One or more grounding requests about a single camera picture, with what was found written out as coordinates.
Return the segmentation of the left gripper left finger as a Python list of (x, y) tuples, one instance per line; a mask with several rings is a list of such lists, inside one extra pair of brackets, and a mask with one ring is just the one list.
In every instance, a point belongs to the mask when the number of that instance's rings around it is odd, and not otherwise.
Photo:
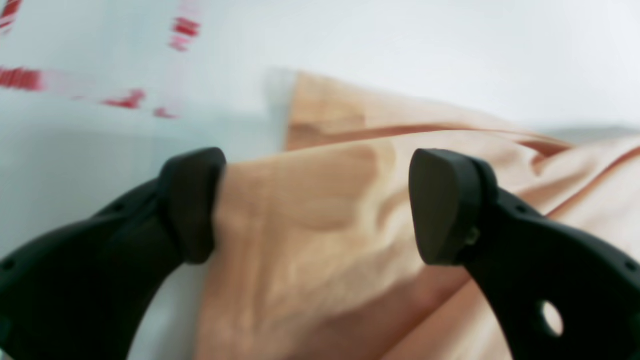
[(165, 280), (215, 250), (226, 155), (168, 160), (158, 178), (1, 260), (1, 351), (12, 360), (125, 360)]

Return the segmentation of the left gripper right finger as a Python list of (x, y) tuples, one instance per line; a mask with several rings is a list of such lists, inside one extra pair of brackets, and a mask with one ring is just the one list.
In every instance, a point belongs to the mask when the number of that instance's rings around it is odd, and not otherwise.
[(540, 214), (486, 161), (418, 149), (409, 165), (414, 234), (427, 265), (462, 266), (515, 360), (637, 360), (639, 264)]

